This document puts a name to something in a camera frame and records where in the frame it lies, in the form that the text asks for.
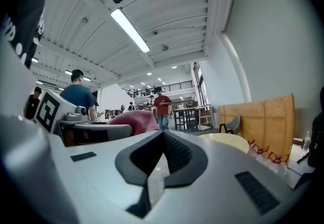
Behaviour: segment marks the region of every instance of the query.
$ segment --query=pink cushion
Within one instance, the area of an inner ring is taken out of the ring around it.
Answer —
[[[133,127],[133,136],[151,130],[159,130],[153,113],[144,110],[122,113],[113,118],[108,124],[129,124]]]

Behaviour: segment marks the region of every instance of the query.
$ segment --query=ceiling light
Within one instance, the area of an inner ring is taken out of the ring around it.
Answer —
[[[138,31],[134,28],[126,15],[118,8],[111,13],[111,17],[121,26],[121,28],[129,35],[129,37],[137,44],[142,52],[149,52],[150,48],[147,46]]]

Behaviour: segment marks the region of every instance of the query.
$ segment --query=railing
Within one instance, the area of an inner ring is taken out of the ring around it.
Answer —
[[[192,81],[186,81],[186,82],[181,82],[181,83],[176,83],[176,84],[168,84],[168,85],[163,85],[163,86],[157,86],[157,87],[161,87],[162,92],[171,92],[171,91],[177,91],[177,90],[183,90],[183,89],[187,89],[187,88],[192,88]],[[136,98],[136,97],[144,97],[144,96],[150,96],[150,95],[155,95],[156,94],[156,88],[150,88],[150,89],[145,89],[145,90],[140,90],[140,91],[131,91],[131,90],[127,90],[124,89],[125,92],[132,98]]]

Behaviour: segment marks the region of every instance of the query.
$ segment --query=red shirt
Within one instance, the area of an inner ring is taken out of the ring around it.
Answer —
[[[155,98],[154,101],[154,106],[157,107],[157,115],[158,116],[163,116],[163,115],[169,115],[168,114],[168,105],[160,105],[160,102],[164,102],[164,103],[171,103],[171,100],[169,97],[167,96],[160,96]]]

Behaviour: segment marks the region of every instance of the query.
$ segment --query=water bottle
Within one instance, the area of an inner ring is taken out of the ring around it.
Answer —
[[[255,153],[255,151],[253,150],[253,143],[254,143],[254,140],[252,141],[247,141],[249,143],[249,152],[248,152],[248,155],[252,156],[253,153]]]
[[[267,151],[269,149],[269,146],[266,147],[265,149],[263,149],[263,147],[259,147],[257,144],[254,144],[252,149],[255,152],[255,153],[252,154],[252,157],[254,157],[261,164],[266,165],[267,164],[267,159],[268,159]]]
[[[305,156],[309,151],[310,144],[310,131],[307,131],[307,135],[305,137],[304,147],[303,147],[303,156]]]
[[[276,173],[277,175],[279,175],[280,177],[284,177],[287,172],[287,165],[286,162],[288,161],[289,155],[285,155],[284,157],[287,156],[287,159],[285,161],[283,161],[283,158],[280,154],[274,154],[275,158],[274,159],[270,159],[271,154],[274,154],[273,152],[271,152],[269,154],[269,159],[267,161],[267,167],[272,170],[274,173]]]

